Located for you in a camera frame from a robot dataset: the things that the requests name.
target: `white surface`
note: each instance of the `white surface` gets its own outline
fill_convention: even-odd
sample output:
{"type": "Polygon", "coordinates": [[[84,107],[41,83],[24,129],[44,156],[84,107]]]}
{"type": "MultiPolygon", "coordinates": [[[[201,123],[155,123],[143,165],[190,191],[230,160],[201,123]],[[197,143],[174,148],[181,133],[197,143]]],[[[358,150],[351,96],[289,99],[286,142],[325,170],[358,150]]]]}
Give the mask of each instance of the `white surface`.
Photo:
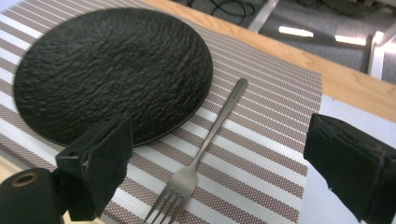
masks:
{"type": "Polygon", "coordinates": [[[382,79],[382,69],[384,67],[384,57],[385,57],[385,49],[386,47],[378,46],[378,43],[375,39],[378,36],[383,35],[381,32],[376,32],[375,37],[372,42],[371,53],[370,53],[370,61],[369,68],[367,70],[367,74],[371,77],[375,77],[378,79],[382,79]]]}
{"type": "Polygon", "coordinates": [[[0,12],[5,9],[17,5],[21,0],[0,0],[0,12]]]}
{"type": "MultiPolygon", "coordinates": [[[[380,141],[396,147],[396,138],[394,137],[396,123],[381,119],[325,95],[322,96],[319,113],[341,119],[380,141]]],[[[318,171],[308,165],[308,176],[298,223],[358,224],[359,222],[337,196],[329,191],[325,179],[318,171]]]]}

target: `woven placemat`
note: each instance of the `woven placemat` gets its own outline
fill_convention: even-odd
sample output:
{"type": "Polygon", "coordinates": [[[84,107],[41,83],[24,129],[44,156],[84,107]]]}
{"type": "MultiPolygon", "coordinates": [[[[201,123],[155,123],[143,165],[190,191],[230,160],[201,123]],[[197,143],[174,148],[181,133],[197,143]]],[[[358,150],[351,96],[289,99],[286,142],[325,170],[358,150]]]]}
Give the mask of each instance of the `woven placemat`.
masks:
{"type": "MultiPolygon", "coordinates": [[[[127,0],[27,0],[0,15],[0,150],[29,167],[55,168],[63,148],[34,133],[15,106],[12,83],[26,50],[52,27],[111,7],[144,7],[127,0]]],[[[105,214],[142,223],[166,181],[192,162],[233,84],[249,86],[198,166],[199,185],[179,223],[296,223],[303,198],[305,133],[318,112],[318,73],[280,61],[238,40],[191,22],[208,45],[214,77],[197,113],[164,138],[134,149],[128,175],[105,214]]]]}

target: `black cable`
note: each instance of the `black cable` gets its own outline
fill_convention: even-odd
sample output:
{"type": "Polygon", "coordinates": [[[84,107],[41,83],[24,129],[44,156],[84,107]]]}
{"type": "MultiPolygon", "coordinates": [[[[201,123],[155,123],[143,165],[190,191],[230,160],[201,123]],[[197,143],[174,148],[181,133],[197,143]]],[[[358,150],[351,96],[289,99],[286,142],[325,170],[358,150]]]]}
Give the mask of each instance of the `black cable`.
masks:
{"type": "Polygon", "coordinates": [[[322,0],[296,0],[296,2],[305,7],[320,7],[323,4],[322,0]]]}
{"type": "MultiPolygon", "coordinates": [[[[222,0],[219,2],[216,2],[215,0],[209,0],[209,1],[214,6],[212,11],[210,12],[210,15],[214,16],[214,14],[217,11],[221,11],[228,16],[241,18],[241,21],[237,23],[238,25],[242,24],[242,22],[247,17],[251,17],[256,13],[256,8],[253,6],[253,4],[243,1],[243,0],[222,0]],[[241,7],[241,9],[243,10],[243,13],[235,13],[233,11],[228,10],[225,6],[229,5],[229,4],[237,4],[238,6],[241,7]]],[[[186,6],[193,7],[192,4],[194,2],[195,2],[195,0],[187,0],[186,6]]]]}

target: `black object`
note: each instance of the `black object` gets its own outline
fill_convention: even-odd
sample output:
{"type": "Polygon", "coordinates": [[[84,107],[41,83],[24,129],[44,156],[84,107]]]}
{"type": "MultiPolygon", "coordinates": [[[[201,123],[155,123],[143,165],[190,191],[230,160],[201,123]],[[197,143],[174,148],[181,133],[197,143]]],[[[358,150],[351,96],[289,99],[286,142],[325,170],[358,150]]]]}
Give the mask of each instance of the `black object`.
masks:
{"type": "Polygon", "coordinates": [[[0,185],[0,223],[63,223],[101,216],[132,156],[128,114],[95,124],[56,156],[58,168],[17,173],[0,185]]]}
{"type": "Polygon", "coordinates": [[[202,104],[213,77],[204,40],[186,23],[146,9],[95,11],[36,41],[14,96],[26,123],[67,146],[99,120],[129,112],[134,145],[172,132],[202,104]]]}
{"type": "MultiPolygon", "coordinates": [[[[224,14],[230,17],[240,18],[240,21],[237,23],[238,25],[241,25],[247,17],[252,17],[256,14],[254,5],[244,0],[209,0],[209,2],[213,5],[213,8],[210,13],[207,11],[208,14],[216,16],[218,15],[216,12],[219,12],[219,15],[224,14]]],[[[194,3],[195,0],[187,0],[186,6],[194,8],[194,3]]]]}
{"type": "Polygon", "coordinates": [[[339,120],[313,114],[304,158],[361,221],[390,224],[396,213],[396,149],[339,120]]]}

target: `silver fork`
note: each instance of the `silver fork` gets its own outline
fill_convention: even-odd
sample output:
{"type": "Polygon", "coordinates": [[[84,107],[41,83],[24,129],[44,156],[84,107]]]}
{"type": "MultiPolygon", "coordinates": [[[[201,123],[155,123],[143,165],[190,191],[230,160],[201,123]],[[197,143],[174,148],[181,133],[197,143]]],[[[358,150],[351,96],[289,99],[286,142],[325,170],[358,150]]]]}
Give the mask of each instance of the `silver fork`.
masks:
{"type": "Polygon", "coordinates": [[[213,136],[217,132],[218,128],[233,110],[233,107],[238,102],[239,98],[244,93],[247,86],[248,81],[244,78],[240,78],[236,82],[232,92],[230,93],[227,101],[221,109],[218,118],[210,129],[206,140],[204,141],[201,149],[195,156],[194,161],[189,166],[178,170],[174,174],[174,176],[172,176],[172,178],[166,184],[163,192],[161,192],[157,201],[154,203],[154,205],[152,205],[152,208],[149,210],[148,215],[145,218],[145,222],[147,222],[149,217],[159,206],[161,207],[158,211],[158,214],[151,221],[151,223],[154,223],[162,212],[164,212],[164,216],[160,223],[163,223],[170,215],[172,216],[170,218],[169,224],[173,223],[177,219],[178,215],[180,215],[181,211],[191,198],[198,185],[198,176],[195,170],[199,160],[201,159],[204,151],[206,150],[213,136]]]}

